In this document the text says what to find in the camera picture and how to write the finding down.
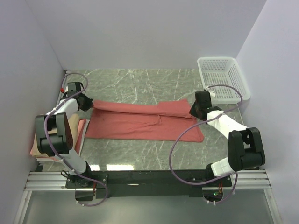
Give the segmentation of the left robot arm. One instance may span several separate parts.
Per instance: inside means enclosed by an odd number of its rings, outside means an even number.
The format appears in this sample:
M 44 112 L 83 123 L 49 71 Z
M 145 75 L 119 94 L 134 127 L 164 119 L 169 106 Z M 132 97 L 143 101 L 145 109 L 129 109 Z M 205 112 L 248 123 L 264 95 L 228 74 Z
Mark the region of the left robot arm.
M 77 175 L 77 182 L 87 188 L 93 183 L 89 165 L 75 151 L 69 119 L 77 111 L 88 111 L 93 100 L 85 95 L 81 82 L 70 82 L 59 104 L 45 115 L 35 118 L 36 145 L 39 153 L 59 159 L 71 175 Z

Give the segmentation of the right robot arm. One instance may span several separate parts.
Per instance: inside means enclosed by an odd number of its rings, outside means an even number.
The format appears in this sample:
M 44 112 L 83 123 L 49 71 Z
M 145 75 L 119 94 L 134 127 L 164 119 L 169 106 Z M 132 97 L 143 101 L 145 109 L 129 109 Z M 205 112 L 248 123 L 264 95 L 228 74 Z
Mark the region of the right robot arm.
M 205 181 L 216 186 L 221 177 L 264 165 L 266 157 L 260 131 L 256 127 L 246 127 L 212 106 L 210 92 L 195 92 L 195 102 L 189 113 L 218 130 L 228 140 L 227 156 L 206 167 Z

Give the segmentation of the red t shirt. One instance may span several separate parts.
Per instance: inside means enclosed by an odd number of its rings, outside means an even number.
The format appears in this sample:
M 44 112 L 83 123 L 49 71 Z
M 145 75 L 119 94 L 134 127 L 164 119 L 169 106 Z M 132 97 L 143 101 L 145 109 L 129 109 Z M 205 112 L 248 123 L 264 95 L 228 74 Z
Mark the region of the red t shirt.
M 96 100 L 85 136 L 91 139 L 175 141 L 197 123 L 186 99 L 138 105 Z

